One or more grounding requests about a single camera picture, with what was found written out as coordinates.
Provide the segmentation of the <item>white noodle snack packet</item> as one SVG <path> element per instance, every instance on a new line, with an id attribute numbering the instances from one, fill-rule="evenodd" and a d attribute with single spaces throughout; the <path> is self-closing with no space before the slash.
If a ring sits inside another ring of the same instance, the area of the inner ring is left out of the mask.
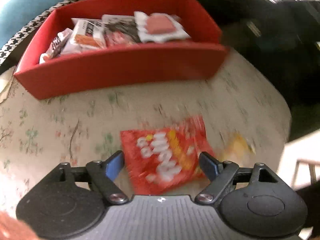
<path id="1" fill-rule="evenodd" d="M 45 63 L 51 59 L 58 57 L 65 47 L 67 41 L 69 40 L 72 30 L 66 28 L 64 31 L 61 31 L 57 36 L 52 40 L 47 51 L 40 56 L 39 64 Z"/>

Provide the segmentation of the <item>yellow snack packet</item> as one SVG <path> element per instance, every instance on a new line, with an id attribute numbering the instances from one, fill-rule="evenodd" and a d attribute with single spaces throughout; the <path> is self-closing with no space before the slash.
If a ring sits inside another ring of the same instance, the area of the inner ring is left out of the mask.
<path id="1" fill-rule="evenodd" d="M 255 149 L 239 132 L 231 135 L 220 153 L 220 160 L 232 161 L 241 166 L 249 165 L 255 158 Z"/>

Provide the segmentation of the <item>red Trolli gummy packet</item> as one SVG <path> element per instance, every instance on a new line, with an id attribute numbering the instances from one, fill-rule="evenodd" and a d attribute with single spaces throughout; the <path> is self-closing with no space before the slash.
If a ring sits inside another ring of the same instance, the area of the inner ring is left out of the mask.
<path id="1" fill-rule="evenodd" d="M 121 131 L 120 139 L 135 194 L 157 195 L 203 178 L 199 156 L 214 155 L 200 115 L 160 129 Z"/>

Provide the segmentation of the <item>black white dried-plum packet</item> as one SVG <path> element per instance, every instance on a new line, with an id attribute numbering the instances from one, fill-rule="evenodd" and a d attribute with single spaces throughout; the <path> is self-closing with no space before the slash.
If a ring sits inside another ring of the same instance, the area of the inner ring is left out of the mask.
<path id="1" fill-rule="evenodd" d="M 104 37 L 108 47 L 130 46 L 141 42 L 134 16 L 102 16 Z"/>

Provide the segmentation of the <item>white sausage snack packet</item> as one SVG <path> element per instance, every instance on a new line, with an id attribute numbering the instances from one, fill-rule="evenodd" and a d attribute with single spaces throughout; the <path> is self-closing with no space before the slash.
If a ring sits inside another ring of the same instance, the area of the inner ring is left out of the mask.
<path id="1" fill-rule="evenodd" d="M 188 40 L 190 35 L 176 18 L 164 14 L 147 15 L 141 11 L 134 12 L 138 36 L 142 43 L 165 43 L 176 40 Z"/>

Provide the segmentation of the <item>red cardboard box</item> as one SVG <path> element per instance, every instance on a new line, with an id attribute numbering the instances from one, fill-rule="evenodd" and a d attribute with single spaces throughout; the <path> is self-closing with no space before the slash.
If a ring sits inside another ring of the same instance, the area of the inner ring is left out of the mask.
<path id="1" fill-rule="evenodd" d="M 72 26 L 73 17 L 97 19 L 135 11 L 177 15 L 191 39 L 111 47 L 39 62 L 53 38 Z M 135 83 L 204 80 L 215 75 L 229 53 L 220 37 L 220 28 L 197 0 L 82 0 L 48 16 L 14 76 L 37 99 Z"/>

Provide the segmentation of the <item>orange white snack packet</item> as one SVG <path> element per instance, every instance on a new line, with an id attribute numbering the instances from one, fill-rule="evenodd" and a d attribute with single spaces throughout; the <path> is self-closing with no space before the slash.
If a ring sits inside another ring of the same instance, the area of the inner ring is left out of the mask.
<path id="1" fill-rule="evenodd" d="M 105 26 L 101 20 L 72 18 L 75 27 L 61 51 L 61 55 L 79 54 L 107 47 Z"/>

